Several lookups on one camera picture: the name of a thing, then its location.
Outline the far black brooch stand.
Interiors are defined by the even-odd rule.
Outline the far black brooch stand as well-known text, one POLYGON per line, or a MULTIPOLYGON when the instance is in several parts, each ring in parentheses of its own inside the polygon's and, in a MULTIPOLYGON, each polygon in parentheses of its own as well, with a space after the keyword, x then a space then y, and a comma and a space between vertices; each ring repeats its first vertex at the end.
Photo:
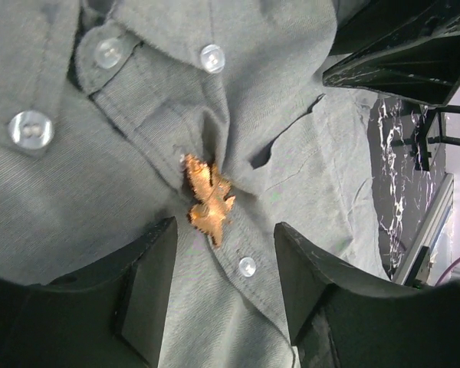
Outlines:
POLYGON ((443 124, 447 113, 460 115, 460 106, 448 105, 427 110, 421 116, 420 123, 414 127, 410 137, 401 136, 399 140, 392 140, 388 146, 392 148, 409 147, 414 169, 429 172, 441 145, 460 146, 460 138, 446 136, 444 133, 443 124))

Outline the grey button shirt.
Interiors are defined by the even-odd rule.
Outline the grey button shirt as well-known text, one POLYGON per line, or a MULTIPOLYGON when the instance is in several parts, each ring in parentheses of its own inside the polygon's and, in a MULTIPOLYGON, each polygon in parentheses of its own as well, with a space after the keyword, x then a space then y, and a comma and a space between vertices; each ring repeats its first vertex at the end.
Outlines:
POLYGON ((297 367, 274 253, 287 222, 379 278, 366 128, 326 88, 363 1, 0 1, 0 277, 47 284, 175 217, 161 367, 297 367), (192 154, 231 184, 215 248, 192 154))

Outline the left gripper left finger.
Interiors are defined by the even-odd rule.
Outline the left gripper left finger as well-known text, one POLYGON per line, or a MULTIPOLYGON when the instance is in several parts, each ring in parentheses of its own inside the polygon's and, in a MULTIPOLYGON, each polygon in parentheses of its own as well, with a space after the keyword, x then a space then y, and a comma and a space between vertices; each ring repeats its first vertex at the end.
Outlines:
POLYGON ((177 222, 50 284, 0 278, 0 367, 155 367, 166 322, 177 222))

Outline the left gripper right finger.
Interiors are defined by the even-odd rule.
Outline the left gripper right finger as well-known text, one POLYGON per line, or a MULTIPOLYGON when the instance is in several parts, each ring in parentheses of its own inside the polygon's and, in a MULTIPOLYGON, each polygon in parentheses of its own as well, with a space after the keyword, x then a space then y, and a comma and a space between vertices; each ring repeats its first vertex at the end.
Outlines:
POLYGON ((303 367, 460 367, 460 280, 424 289, 373 276, 274 228, 291 343, 303 367))

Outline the orange flower brooch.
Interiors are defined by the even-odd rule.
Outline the orange flower brooch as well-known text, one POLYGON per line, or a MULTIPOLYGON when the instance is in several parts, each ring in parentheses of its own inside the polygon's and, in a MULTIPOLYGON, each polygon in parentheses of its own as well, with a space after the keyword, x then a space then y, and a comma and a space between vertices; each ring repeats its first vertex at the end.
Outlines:
POLYGON ((222 176, 216 163, 209 165, 192 154, 185 156, 185 171, 197 201, 188 212, 189 222, 208 235, 215 248, 220 248, 224 225, 235 204, 235 196, 228 195, 232 184, 222 176))

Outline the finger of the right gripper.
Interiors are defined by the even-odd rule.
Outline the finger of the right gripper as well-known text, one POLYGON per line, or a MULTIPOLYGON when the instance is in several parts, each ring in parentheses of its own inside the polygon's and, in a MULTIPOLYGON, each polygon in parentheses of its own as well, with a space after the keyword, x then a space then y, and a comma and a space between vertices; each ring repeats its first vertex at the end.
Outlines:
POLYGON ((323 73, 357 88, 444 107, 460 86, 460 0, 371 1, 340 26, 323 73))

